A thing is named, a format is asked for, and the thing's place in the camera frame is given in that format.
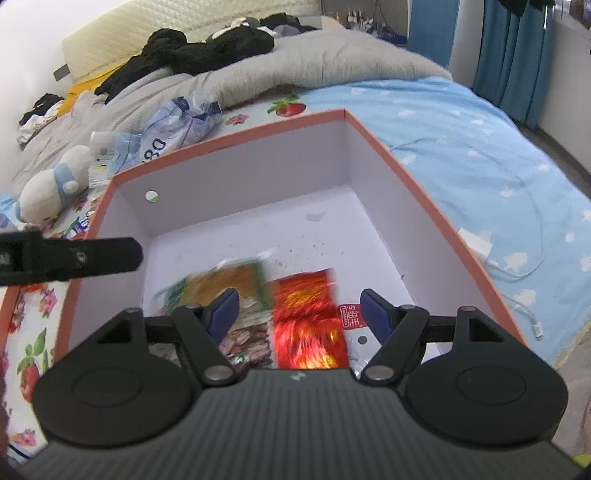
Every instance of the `floor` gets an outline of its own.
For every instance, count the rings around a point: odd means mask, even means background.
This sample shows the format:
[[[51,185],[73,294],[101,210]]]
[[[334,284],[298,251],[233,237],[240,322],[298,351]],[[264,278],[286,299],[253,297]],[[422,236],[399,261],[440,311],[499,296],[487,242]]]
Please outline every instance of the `floor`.
[[[533,131],[525,125],[518,127],[523,136],[552,158],[569,180],[591,198],[591,173],[543,130]],[[591,407],[590,340],[591,331],[587,331],[558,369],[569,389],[569,403],[553,442],[572,456],[591,453],[591,417],[587,419]]]
[[[522,135],[543,150],[561,168],[569,180],[591,199],[591,173],[542,129],[517,125]]]

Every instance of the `black clothing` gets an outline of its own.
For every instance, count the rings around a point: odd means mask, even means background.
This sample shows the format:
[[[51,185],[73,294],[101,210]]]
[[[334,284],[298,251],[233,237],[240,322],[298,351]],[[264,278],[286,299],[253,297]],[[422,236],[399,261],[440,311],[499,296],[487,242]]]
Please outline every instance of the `black clothing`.
[[[499,0],[501,4],[512,14],[518,17],[523,16],[525,12],[525,6],[528,0]],[[529,0],[531,6],[538,10],[543,10],[544,7],[552,8],[556,2],[554,0]]]
[[[59,95],[54,95],[53,93],[46,93],[41,98],[39,98],[38,101],[35,102],[35,105],[33,105],[32,110],[28,111],[22,116],[21,121],[18,124],[20,126],[23,126],[29,121],[29,119],[33,115],[45,115],[52,106],[54,106],[57,102],[63,99],[64,97],[60,97]]]
[[[150,35],[142,52],[113,72],[95,94],[108,93],[105,100],[108,103],[124,88],[159,68],[170,66],[175,73],[197,75],[269,53],[274,45],[271,35],[246,26],[233,28],[215,40],[201,43],[187,43],[183,32],[161,28]]]
[[[267,27],[269,30],[275,30],[279,25],[290,25],[296,27],[300,33],[316,30],[314,27],[300,25],[300,19],[292,17],[286,13],[269,15],[266,18],[261,18],[261,26]]]

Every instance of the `white wall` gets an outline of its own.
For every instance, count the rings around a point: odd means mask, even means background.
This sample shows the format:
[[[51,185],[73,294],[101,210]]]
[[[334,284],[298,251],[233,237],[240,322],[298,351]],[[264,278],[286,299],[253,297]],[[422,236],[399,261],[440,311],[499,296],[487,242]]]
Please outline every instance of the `white wall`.
[[[540,127],[591,171],[591,34],[567,15],[556,25]]]
[[[4,0],[0,4],[0,193],[12,179],[17,123],[44,93],[64,95],[69,77],[56,82],[64,64],[61,41],[126,0]]]
[[[474,85],[478,68],[483,17],[484,0],[460,0],[448,69],[456,82],[468,88]]]

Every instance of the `metal screw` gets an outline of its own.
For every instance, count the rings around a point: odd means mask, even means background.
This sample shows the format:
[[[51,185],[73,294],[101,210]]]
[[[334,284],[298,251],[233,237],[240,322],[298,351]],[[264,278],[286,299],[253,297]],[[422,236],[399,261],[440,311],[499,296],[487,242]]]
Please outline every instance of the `metal screw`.
[[[78,250],[76,252],[76,259],[78,260],[78,263],[86,263],[86,261],[88,260],[88,257],[86,256],[86,254],[80,250]]]
[[[221,382],[230,378],[234,374],[234,370],[227,365],[214,365],[207,367],[203,373],[208,380]]]
[[[394,370],[387,365],[372,365],[365,371],[365,376],[370,380],[389,380],[394,376]]]

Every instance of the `blue bedsheet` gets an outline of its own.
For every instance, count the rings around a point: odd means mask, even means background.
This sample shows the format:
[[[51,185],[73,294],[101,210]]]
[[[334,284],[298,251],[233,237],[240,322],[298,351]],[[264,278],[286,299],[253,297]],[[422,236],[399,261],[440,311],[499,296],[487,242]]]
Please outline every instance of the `blue bedsheet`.
[[[310,111],[347,108],[456,229],[492,243],[487,272],[530,347],[555,362],[591,313],[589,199],[503,112],[449,80],[358,82],[300,96]]]

